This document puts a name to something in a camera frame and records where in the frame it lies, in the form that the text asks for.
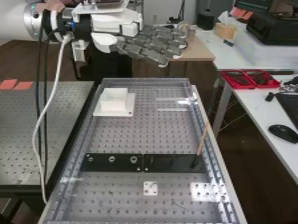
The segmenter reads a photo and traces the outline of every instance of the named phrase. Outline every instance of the black cable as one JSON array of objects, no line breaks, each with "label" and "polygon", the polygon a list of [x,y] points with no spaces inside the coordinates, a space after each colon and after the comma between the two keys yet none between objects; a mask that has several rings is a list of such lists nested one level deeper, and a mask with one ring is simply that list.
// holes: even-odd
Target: black cable
[{"label": "black cable", "polygon": [[[42,42],[44,22],[45,22],[45,16],[42,15],[40,32],[38,32],[38,43],[37,43],[37,68],[36,68],[37,70],[36,70],[36,89],[35,89],[37,119],[40,117],[40,61],[41,61],[41,48],[42,48],[41,42]],[[38,155],[41,158],[41,129],[40,128],[37,132],[37,147],[38,147]]]},{"label": "black cable", "polygon": [[[44,51],[44,106],[48,103],[48,52],[49,52],[49,40],[54,32],[60,29],[53,30],[45,41],[45,51]],[[44,180],[46,181],[48,173],[48,116],[44,114]]]},{"label": "black cable", "polygon": [[181,21],[184,20],[184,12],[185,12],[185,0],[182,0],[182,4],[181,4],[181,8],[180,8],[178,18]]}]

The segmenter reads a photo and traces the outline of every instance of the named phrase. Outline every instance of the black box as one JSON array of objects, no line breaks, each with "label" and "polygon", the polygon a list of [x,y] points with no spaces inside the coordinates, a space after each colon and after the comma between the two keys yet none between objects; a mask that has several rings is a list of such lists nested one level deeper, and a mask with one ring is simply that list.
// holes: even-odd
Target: black box
[{"label": "black box", "polygon": [[295,13],[254,13],[246,29],[266,45],[298,46]]}]

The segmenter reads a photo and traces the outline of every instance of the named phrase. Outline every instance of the red object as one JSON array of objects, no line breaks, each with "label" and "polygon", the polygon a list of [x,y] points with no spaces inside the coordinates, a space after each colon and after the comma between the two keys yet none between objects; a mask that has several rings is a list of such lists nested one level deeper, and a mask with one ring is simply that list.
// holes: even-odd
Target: red object
[{"label": "red object", "polygon": [[[279,88],[281,82],[278,82],[266,71],[262,71],[262,70],[245,70],[243,72],[250,77],[250,79],[254,80],[257,88],[259,88],[259,89]],[[249,72],[261,73],[261,76],[267,80],[266,84],[263,84],[263,85],[258,84],[258,82],[255,80],[255,75],[250,75]]]},{"label": "red object", "polygon": [[19,82],[13,90],[28,90],[33,82]]},{"label": "red object", "polygon": [[[243,71],[238,70],[225,70],[221,72],[221,75],[226,82],[230,84],[233,89],[254,89],[255,82],[249,78]],[[241,78],[247,82],[247,84],[241,84],[237,79]]]},{"label": "red object", "polygon": [[16,85],[17,80],[4,80],[3,83],[0,84],[0,90],[11,90],[15,85]]}]

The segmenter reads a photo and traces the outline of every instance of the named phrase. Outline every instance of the white desk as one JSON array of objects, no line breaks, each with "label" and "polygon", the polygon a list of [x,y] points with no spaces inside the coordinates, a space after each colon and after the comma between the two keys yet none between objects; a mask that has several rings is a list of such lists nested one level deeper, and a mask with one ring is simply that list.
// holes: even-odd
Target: white desk
[{"label": "white desk", "polygon": [[195,35],[198,39],[203,42],[207,49],[215,56],[214,65],[217,69],[263,69],[263,70],[293,70],[294,68],[281,67],[281,66],[254,66],[250,61],[241,55],[237,47],[230,47],[223,43],[213,31],[197,30]]},{"label": "white desk", "polygon": [[[279,81],[289,81],[294,75],[274,76]],[[269,132],[269,127],[274,124],[282,124],[295,129],[290,118],[274,98],[271,102],[266,102],[265,98],[269,92],[278,92],[278,89],[254,89],[254,90],[234,90],[229,84],[225,83],[221,102],[217,110],[215,120],[213,124],[214,135],[217,136],[221,128],[222,119],[225,116],[226,106],[231,93],[234,93],[241,105],[243,106],[255,126],[258,127],[274,153],[277,154],[282,164],[285,165],[293,179],[298,184],[298,145],[291,144]]]}]

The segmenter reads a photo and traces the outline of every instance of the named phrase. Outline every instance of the small white tag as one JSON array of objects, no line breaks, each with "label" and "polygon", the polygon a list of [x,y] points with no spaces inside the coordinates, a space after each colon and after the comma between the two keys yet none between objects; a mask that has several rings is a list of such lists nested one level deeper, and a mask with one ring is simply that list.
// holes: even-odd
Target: small white tag
[{"label": "small white tag", "polygon": [[145,196],[158,195],[158,183],[156,181],[144,182],[144,195]]}]

